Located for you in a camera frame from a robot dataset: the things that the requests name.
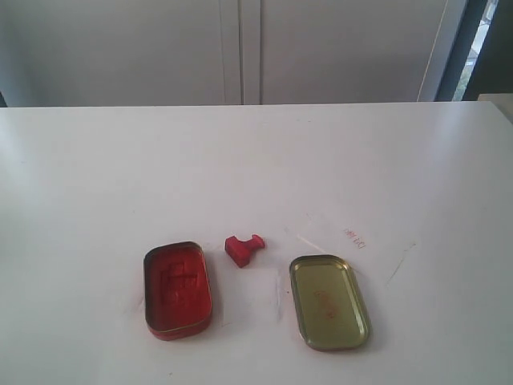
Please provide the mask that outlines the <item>red stamp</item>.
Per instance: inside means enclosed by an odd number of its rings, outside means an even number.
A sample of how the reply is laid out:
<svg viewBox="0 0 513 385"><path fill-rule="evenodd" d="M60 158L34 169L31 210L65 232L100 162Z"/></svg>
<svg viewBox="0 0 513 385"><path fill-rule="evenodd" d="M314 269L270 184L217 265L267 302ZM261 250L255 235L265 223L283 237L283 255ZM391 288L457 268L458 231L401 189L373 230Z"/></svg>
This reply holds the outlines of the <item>red stamp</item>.
<svg viewBox="0 0 513 385"><path fill-rule="evenodd" d="M265 241L257 234L253 234L247 241L241 241L236 236L228 237L224 243L226 254L239 268L249 264L252 255L259 249L265 248Z"/></svg>

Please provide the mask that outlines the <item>red rectangular tray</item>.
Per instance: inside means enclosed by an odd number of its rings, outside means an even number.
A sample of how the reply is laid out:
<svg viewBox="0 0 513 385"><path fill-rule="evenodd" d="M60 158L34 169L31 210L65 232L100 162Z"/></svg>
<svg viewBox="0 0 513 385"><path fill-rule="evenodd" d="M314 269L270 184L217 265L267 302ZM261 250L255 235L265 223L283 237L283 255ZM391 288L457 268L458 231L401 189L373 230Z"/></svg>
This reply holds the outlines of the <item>red rectangular tray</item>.
<svg viewBox="0 0 513 385"><path fill-rule="evenodd" d="M198 334L212 320L212 292L203 250L192 241L150 250L143 260L145 320L158 339Z"/></svg>

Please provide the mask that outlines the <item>gold tin lid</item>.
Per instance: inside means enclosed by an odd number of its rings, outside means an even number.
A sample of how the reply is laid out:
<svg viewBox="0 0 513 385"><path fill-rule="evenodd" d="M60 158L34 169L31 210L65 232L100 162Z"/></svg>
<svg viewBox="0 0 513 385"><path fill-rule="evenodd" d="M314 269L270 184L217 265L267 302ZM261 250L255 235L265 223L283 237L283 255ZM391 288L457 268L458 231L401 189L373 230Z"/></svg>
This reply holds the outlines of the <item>gold tin lid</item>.
<svg viewBox="0 0 513 385"><path fill-rule="evenodd" d="M370 320L347 261L328 254L297 257L289 276L298 328L307 346L341 351L366 344Z"/></svg>

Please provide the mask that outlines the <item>white cabinet doors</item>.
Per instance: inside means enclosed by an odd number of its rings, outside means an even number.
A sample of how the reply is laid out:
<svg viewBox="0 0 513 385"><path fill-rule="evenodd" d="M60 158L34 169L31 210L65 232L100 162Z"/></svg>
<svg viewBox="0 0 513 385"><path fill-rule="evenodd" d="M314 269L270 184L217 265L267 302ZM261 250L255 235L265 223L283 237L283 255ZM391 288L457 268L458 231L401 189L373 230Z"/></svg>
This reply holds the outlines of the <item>white cabinet doors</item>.
<svg viewBox="0 0 513 385"><path fill-rule="evenodd" d="M463 1L4 1L13 107L434 99Z"/></svg>

